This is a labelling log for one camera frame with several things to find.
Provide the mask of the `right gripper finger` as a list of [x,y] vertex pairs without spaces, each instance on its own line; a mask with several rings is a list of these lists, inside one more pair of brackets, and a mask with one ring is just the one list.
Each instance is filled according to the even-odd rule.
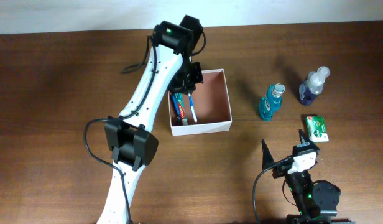
[[301,144],[310,145],[310,139],[308,138],[308,136],[304,133],[302,129],[298,130],[298,134],[299,134]]
[[275,162],[264,140],[261,141],[261,144],[262,144],[262,169],[265,170],[271,167],[272,165],[274,165]]

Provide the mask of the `blue disposable razor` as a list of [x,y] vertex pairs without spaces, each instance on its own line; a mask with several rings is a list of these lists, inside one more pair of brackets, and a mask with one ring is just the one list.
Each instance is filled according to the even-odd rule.
[[179,109],[178,109],[178,106],[177,106],[176,97],[175,97],[174,94],[171,94],[170,96],[171,96],[171,101],[172,101],[173,108],[174,108],[174,111],[175,111],[175,114],[176,114],[175,124],[180,124],[181,123],[181,117],[180,117],[180,112],[179,112]]

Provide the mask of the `white pink cardboard box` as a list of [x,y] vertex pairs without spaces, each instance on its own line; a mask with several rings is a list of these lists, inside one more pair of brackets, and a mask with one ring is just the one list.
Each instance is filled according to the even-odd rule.
[[194,122],[189,98],[183,95],[184,111],[188,124],[177,121],[176,109],[167,93],[170,129],[173,136],[229,131],[233,118],[226,75],[223,69],[202,71],[203,83],[196,85],[191,94],[197,122]]

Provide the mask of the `blue white toothbrush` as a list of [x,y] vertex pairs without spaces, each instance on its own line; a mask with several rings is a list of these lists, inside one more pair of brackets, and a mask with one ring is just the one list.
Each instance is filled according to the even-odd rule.
[[189,102],[190,102],[190,109],[191,109],[191,114],[193,116],[193,120],[195,123],[198,122],[198,118],[197,118],[197,115],[196,115],[196,111],[195,111],[195,107],[194,107],[194,103],[193,103],[193,98],[192,98],[192,94],[191,93],[188,93],[188,99],[189,99]]

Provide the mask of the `green red toothpaste tube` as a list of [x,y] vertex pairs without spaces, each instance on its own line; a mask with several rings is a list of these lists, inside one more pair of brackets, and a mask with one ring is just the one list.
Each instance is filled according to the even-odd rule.
[[176,93],[175,94],[175,100],[177,102],[177,108],[178,108],[178,111],[179,111],[180,120],[182,122],[182,125],[183,126],[187,126],[188,125],[188,120],[187,120],[187,116],[186,116],[186,112],[185,112],[185,107],[184,107],[184,103],[183,103],[182,94],[181,93]]

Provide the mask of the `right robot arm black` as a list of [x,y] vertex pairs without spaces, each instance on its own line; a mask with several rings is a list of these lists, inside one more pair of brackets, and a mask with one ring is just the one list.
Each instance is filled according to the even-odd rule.
[[292,154],[277,162],[265,141],[262,143],[262,172],[253,183],[252,195],[256,195],[257,181],[267,171],[272,171],[273,178],[284,178],[288,185],[298,214],[287,215],[287,223],[352,223],[349,219],[335,219],[341,190],[326,180],[311,179],[308,172],[317,164],[319,147],[311,141],[303,130],[298,131],[300,144],[293,147]]

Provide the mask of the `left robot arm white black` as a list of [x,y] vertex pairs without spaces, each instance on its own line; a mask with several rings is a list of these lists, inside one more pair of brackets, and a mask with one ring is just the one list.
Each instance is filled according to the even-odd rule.
[[98,223],[132,223],[131,202],[143,170],[159,145],[152,134],[154,120],[166,92],[193,93],[203,83],[195,47],[205,37],[200,21],[185,16],[179,25],[162,21],[147,38],[141,80],[117,117],[103,118],[113,170],[108,196]]

